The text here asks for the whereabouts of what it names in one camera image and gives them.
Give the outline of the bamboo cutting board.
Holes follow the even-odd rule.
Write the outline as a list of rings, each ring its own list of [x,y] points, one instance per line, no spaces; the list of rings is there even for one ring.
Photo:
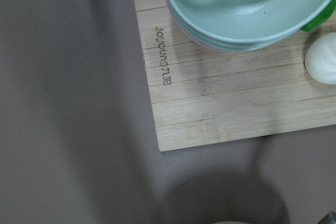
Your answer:
[[[134,3],[160,151],[335,124],[335,86],[303,63],[334,16],[263,49],[221,52],[190,40],[166,0]]]

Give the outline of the stacked green bowls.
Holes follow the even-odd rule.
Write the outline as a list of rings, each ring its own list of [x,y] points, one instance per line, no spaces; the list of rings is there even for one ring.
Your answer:
[[[176,22],[197,43],[250,51],[280,41],[315,18],[331,0],[166,0]]]

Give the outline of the green lime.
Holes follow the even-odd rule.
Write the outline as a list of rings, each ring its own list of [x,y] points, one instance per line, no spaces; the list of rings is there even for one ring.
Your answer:
[[[314,30],[316,27],[326,22],[332,16],[334,10],[335,0],[331,0],[330,3],[315,18],[302,26],[300,30],[305,32]]]

